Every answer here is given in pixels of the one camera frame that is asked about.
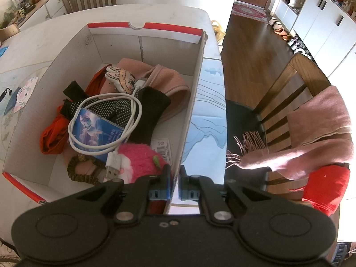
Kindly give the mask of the pink fuzzy strawberry plush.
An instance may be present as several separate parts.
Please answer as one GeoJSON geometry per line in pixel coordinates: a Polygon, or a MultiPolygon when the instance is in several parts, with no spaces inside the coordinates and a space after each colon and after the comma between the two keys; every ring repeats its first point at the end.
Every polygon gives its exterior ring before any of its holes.
{"type": "Polygon", "coordinates": [[[119,176],[125,184],[134,183],[146,175],[159,175],[168,165],[163,156],[145,144],[122,144],[118,154],[121,160],[119,176]]]}

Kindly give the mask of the blue paperback book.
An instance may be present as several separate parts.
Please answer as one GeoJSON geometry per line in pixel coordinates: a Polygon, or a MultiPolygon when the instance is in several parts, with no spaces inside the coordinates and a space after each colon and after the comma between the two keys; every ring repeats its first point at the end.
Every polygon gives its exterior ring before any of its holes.
{"type": "Polygon", "coordinates": [[[81,108],[74,122],[72,134],[82,144],[102,146],[119,139],[123,131],[123,127],[81,108]]]}

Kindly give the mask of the red and white cardboard box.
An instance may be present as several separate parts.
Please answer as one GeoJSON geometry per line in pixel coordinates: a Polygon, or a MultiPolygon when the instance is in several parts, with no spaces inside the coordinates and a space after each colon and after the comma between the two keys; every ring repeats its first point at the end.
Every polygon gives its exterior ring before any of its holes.
{"type": "Polygon", "coordinates": [[[127,22],[90,23],[73,32],[52,60],[7,72],[11,89],[31,77],[37,83],[23,109],[1,117],[3,177],[37,203],[87,189],[68,177],[62,156],[40,151],[40,135],[63,103],[64,89],[72,81],[86,87],[103,66],[128,58],[178,71],[196,90],[206,38],[202,30],[185,26],[147,23],[135,30],[127,22]]]}

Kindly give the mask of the brown hair scrunchie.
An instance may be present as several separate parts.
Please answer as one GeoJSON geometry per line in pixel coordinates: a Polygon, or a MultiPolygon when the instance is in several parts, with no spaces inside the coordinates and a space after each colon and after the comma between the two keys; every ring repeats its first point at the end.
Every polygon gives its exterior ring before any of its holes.
{"type": "Polygon", "coordinates": [[[105,164],[93,156],[76,155],[68,163],[67,173],[72,181],[93,186],[100,184],[98,175],[105,169],[105,164]]]}

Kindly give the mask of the wooden chair at right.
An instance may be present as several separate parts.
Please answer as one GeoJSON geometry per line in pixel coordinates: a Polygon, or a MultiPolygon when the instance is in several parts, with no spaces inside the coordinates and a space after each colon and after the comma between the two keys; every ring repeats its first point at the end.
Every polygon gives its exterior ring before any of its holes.
{"type": "MultiPolygon", "coordinates": [[[[249,131],[258,132],[270,152],[289,149],[291,140],[288,113],[298,109],[329,86],[332,85],[328,78],[314,62],[301,54],[292,56],[256,107],[247,107],[234,101],[226,102],[227,153],[241,154],[235,140],[242,139],[243,134],[249,131]]],[[[350,162],[335,165],[349,169],[349,164],[350,162]]],[[[236,165],[229,168],[225,166],[225,177],[260,189],[303,181],[303,186],[284,194],[285,198],[296,202],[303,202],[303,187],[308,181],[308,176],[300,180],[288,180],[270,168],[241,169],[236,165]]]]}

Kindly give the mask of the red orange cloth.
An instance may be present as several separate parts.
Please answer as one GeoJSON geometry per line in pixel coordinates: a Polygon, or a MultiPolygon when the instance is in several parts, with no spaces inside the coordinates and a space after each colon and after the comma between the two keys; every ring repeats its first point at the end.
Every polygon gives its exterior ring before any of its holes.
{"type": "Polygon", "coordinates": [[[40,150],[43,154],[61,154],[68,142],[68,125],[73,114],[70,106],[73,103],[80,103],[84,99],[98,95],[102,89],[105,79],[106,67],[100,69],[89,82],[86,90],[72,81],[63,91],[66,99],[57,108],[57,116],[53,122],[42,132],[40,136],[40,150]]]}

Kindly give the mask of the beige bunny face plush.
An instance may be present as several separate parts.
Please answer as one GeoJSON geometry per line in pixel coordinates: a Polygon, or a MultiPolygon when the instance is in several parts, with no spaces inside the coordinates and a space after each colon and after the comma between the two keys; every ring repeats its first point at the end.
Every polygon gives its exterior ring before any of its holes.
{"type": "Polygon", "coordinates": [[[120,93],[132,94],[135,88],[136,78],[128,70],[108,66],[105,74],[106,80],[109,80],[120,93]]]}

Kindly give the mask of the red garment on chair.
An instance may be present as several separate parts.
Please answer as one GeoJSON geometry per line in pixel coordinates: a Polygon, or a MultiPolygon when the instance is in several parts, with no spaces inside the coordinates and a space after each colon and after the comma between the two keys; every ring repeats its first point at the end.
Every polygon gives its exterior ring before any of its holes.
{"type": "Polygon", "coordinates": [[[302,201],[327,216],[336,212],[350,179],[351,171],[344,166],[324,166],[308,176],[303,187],[302,201]]]}

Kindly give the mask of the pink fringed scarf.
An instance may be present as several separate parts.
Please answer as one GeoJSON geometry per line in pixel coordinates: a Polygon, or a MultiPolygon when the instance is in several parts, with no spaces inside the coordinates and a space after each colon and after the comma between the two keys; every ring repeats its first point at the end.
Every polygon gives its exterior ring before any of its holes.
{"type": "Polygon", "coordinates": [[[288,113],[291,147],[270,152],[256,131],[236,139],[241,154],[228,152],[226,166],[270,168],[288,180],[300,180],[327,165],[349,163],[354,154],[351,119],[336,86],[329,86],[288,113]]]}

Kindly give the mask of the white floral pouch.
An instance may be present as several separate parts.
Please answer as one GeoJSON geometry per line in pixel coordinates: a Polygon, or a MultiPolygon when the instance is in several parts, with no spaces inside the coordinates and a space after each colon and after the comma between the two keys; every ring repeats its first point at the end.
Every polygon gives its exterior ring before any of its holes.
{"type": "Polygon", "coordinates": [[[28,103],[28,100],[35,89],[38,79],[39,77],[31,77],[26,81],[24,86],[20,88],[18,94],[16,95],[16,104],[13,109],[14,113],[20,111],[20,109],[23,109],[26,106],[26,103],[28,103]]]}

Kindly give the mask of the yellow bag on floor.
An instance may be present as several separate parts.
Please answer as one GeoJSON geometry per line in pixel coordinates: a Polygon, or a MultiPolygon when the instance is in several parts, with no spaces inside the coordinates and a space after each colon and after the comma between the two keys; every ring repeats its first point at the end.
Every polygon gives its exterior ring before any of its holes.
{"type": "Polygon", "coordinates": [[[218,21],[212,20],[211,25],[218,45],[222,45],[226,33],[223,31],[223,28],[218,21]]]}

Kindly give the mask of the red patterned rug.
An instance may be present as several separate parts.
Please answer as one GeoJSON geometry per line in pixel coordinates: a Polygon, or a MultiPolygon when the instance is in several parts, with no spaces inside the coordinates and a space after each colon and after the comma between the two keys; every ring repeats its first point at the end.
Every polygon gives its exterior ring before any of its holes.
{"type": "Polygon", "coordinates": [[[241,1],[234,1],[232,14],[267,24],[269,22],[267,12],[258,6],[241,1]]]}

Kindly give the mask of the white tall cabinet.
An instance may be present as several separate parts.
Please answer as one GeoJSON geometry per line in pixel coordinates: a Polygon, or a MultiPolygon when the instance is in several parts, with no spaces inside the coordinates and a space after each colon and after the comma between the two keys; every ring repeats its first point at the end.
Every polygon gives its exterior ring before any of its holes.
{"type": "Polygon", "coordinates": [[[314,60],[333,83],[355,77],[355,20],[333,0],[305,0],[300,9],[281,0],[275,16],[292,35],[291,50],[314,60]]]}

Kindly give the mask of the wooden box on table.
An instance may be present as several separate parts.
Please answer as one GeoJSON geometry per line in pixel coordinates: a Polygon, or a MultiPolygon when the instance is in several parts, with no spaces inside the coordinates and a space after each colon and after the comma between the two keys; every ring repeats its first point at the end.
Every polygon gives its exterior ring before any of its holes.
{"type": "Polygon", "coordinates": [[[0,42],[3,43],[8,38],[18,34],[20,32],[16,24],[9,25],[5,28],[0,29],[0,42]]]}

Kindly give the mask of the white handbag on shelf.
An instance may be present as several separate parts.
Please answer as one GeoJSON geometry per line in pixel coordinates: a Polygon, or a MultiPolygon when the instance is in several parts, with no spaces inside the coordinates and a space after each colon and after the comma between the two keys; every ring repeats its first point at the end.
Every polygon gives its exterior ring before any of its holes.
{"type": "Polygon", "coordinates": [[[288,5],[293,8],[301,8],[304,3],[304,0],[290,0],[288,5]]]}

